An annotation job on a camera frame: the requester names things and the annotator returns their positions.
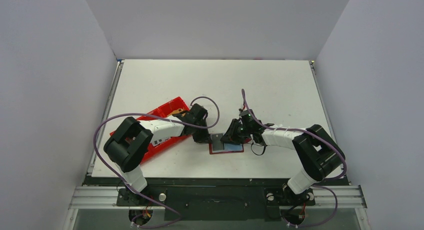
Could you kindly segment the red leather card holder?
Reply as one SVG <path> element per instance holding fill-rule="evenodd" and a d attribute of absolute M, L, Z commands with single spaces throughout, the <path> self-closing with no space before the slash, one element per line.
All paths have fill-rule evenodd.
<path fill-rule="evenodd" d="M 212 140 L 210 138 L 210 143 L 208 145 L 210 155 L 243 153 L 245 151 L 244 146 L 242 144 L 234 145 L 234 144 L 223 143 L 224 144 L 224 150 L 223 151 L 212 152 L 211 143 L 212 143 Z"/>

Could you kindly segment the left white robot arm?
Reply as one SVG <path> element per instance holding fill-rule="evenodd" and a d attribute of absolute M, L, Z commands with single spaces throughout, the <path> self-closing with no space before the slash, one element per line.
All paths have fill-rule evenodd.
<path fill-rule="evenodd" d="M 193 136 L 196 143 L 209 140 L 206 118 L 208 111 L 194 104 L 184 113 L 176 113 L 162 119 L 141 120 L 129 116 L 103 146 L 109 159 L 118 167 L 123 182 L 133 192 L 142 192 L 148 183 L 143 176 L 140 163 L 148 147 L 160 140 L 182 136 Z"/>

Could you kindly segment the dark green VIP credit card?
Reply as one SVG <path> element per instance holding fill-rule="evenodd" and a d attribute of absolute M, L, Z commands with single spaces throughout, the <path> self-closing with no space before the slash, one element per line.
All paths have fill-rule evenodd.
<path fill-rule="evenodd" d="M 212 152 L 220 152 L 225 149 L 223 142 L 221 141 L 223 137 L 222 133 L 214 133 L 211 134 L 211 151 Z"/>

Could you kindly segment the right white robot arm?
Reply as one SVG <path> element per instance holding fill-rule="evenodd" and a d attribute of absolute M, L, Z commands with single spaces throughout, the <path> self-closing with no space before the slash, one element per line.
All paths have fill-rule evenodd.
<path fill-rule="evenodd" d="M 346 164 L 342 150 L 319 124 L 308 128 L 263 124 L 252 111 L 244 110 L 231 121 L 221 142 L 242 145 L 249 141 L 265 148 L 273 146 L 296 151 L 302 168 L 287 182 L 287 187 L 295 195 L 302 194 L 312 185 L 323 181 L 339 166 Z"/>

